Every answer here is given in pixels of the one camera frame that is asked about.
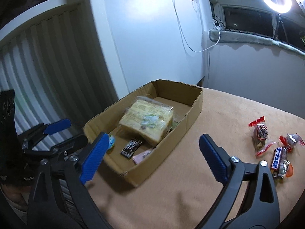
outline cardboard box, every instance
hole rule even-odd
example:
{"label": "cardboard box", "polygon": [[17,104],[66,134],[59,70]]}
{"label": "cardboard box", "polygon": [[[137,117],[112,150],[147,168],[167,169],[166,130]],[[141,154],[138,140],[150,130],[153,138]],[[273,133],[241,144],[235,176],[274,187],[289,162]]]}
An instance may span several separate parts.
{"label": "cardboard box", "polygon": [[[128,160],[120,154],[121,150],[132,139],[132,136],[122,133],[117,125],[125,109],[132,105],[138,95],[147,96],[173,106],[175,120],[180,122],[141,163],[135,164],[132,159]],[[201,110],[201,87],[166,80],[156,80],[138,88],[108,107],[101,114],[91,119],[83,130],[90,143],[94,141],[101,131],[114,135],[116,139],[114,148],[105,154],[103,160],[117,174],[124,177],[127,182],[137,187],[153,173],[175,148],[193,125]],[[143,143],[137,149],[135,155],[150,148],[151,146],[148,143]]]}

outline bread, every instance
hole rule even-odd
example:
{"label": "bread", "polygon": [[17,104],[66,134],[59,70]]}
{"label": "bread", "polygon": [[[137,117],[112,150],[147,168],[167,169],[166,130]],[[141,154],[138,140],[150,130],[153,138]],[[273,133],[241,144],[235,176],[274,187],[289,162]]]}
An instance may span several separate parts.
{"label": "bread", "polygon": [[136,100],[119,124],[123,129],[139,134],[156,146],[169,132],[173,122],[173,108],[162,103]]}

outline blue gripper pad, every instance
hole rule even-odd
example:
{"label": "blue gripper pad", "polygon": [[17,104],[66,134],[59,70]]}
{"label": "blue gripper pad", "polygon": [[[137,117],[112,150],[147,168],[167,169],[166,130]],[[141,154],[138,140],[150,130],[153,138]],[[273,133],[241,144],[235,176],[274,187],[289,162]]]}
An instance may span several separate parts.
{"label": "blue gripper pad", "polygon": [[43,131],[44,134],[53,135],[59,131],[67,129],[71,126],[71,121],[69,119],[64,119],[58,122],[54,122]]}
{"label": "blue gripper pad", "polygon": [[207,161],[216,181],[226,185],[228,182],[227,167],[214,147],[218,146],[216,146],[208,134],[204,134],[200,137],[199,148],[205,160]]}
{"label": "blue gripper pad", "polygon": [[82,165],[82,173],[80,175],[80,182],[84,185],[87,181],[92,180],[95,172],[100,166],[103,157],[109,147],[109,135],[105,133],[101,139],[96,143],[89,156]]}

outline brown tablecloth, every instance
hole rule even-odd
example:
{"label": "brown tablecloth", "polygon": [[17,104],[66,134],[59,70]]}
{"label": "brown tablecloth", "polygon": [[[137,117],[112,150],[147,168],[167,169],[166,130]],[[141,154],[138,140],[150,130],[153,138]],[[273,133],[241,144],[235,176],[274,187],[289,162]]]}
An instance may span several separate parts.
{"label": "brown tablecloth", "polygon": [[[245,98],[204,89],[202,113],[195,124],[140,187],[133,189],[103,163],[86,186],[114,228],[194,228],[222,189],[199,150],[199,137],[208,133],[230,156],[258,163],[248,123],[262,115],[270,139],[278,140],[286,133],[305,137],[304,119]],[[262,158],[269,164],[274,148]],[[294,151],[288,160],[293,164],[294,175],[277,185],[281,221],[305,188],[305,148]],[[237,214],[245,189],[244,182],[228,219]]]}

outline tripod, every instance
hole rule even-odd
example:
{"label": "tripod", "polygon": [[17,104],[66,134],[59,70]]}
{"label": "tripod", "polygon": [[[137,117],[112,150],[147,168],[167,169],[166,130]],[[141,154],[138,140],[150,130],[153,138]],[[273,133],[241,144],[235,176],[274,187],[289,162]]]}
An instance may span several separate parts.
{"label": "tripod", "polygon": [[286,29],[285,29],[281,14],[279,14],[279,20],[278,20],[278,23],[277,23],[277,27],[276,27],[276,31],[275,31],[275,34],[273,36],[273,39],[275,40],[277,38],[278,34],[279,34],[280,24],[282,25],[282,28],[284,30],[284,34],[285,34],[285,37],[286,37],[286,42],[287,42],[287,44],[289,44]]}

